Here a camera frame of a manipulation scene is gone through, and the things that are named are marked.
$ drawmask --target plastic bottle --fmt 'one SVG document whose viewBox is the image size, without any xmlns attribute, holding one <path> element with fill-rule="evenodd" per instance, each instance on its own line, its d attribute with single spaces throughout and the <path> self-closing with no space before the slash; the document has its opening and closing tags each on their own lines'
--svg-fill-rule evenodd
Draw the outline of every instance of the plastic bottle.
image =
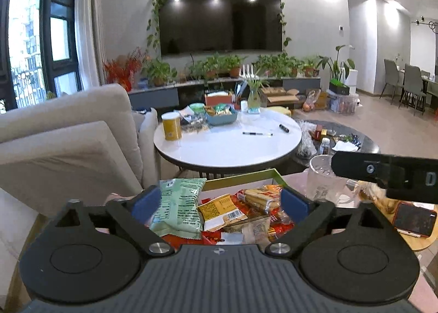
<svg viewBox="0 0 438 313">
<path fill-rule="evenodd" d="M 321 146 L 319 147 L 319 155 L 328 155 L 330 150 L 330 139 L 323 138 L 321 142 Z"/>
</svg>

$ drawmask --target flat screen tv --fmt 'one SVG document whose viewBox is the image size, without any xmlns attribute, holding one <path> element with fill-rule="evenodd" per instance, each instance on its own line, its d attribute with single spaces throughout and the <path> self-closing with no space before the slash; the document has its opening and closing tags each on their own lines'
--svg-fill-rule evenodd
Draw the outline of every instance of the flat screen tv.
<svg viewBox="0 0 438 313">
<path fill-rule="evenodd" d="M 166 0 L 159 11 L 161 54 L 281 51 L 281 0 Z"/>
</svg>

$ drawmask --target white round coffee table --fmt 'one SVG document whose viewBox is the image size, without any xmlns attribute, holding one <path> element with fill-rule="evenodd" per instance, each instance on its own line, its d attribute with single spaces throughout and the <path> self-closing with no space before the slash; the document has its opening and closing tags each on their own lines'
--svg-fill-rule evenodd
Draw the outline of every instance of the white round coffee table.
<svg viewBox="0 0 438 313">
<path fill-rule="evenodd" d="M 283 124 L 290 131 L 279 128 Z M 257 132 L 267 135 L 245 135 Z M 167 141 L 163 124 L 154 134 L 161 156 L 182 169 L 205 174 L 241 174 L 273 168 L 283 162 L 301 141 L 301 129 L 292 118 L 268 109 L 260 115 L 239 113 L 236 122 L 199 132 L 183 133 Z"/>
</svg>

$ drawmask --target gray ribbed surface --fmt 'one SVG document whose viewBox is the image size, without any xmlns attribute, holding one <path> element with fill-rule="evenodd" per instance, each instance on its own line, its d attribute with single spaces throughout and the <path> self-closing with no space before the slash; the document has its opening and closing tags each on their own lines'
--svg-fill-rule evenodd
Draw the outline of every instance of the gray ribbed surface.
<svg viewBox="0 0 438 313">
<path fill-rule="evenodd" d="M 98 303 L 62 307 L 35 300 L 24 312 L 418 312 L 406 301 L 377 308 L 341 304 L 314 292 L 290 262 L 270 259 L 256 245 L 222 248 L 218 255 L 217 246 L 186 245 L 172 257 L 151 260 L 135 283 Z"/>
</svg>

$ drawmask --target white cup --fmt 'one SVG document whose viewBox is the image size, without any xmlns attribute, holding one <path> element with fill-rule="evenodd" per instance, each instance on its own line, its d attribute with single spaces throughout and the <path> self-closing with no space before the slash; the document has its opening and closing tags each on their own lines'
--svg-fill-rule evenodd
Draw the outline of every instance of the white cup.
<svg viewBox="0 0 438 313">
<path fill-rule="evenodd" d="M 240 111 L 244 113 L 248 111 L 248 102 L 246 100 L 240 102 Z"/>
</svg>

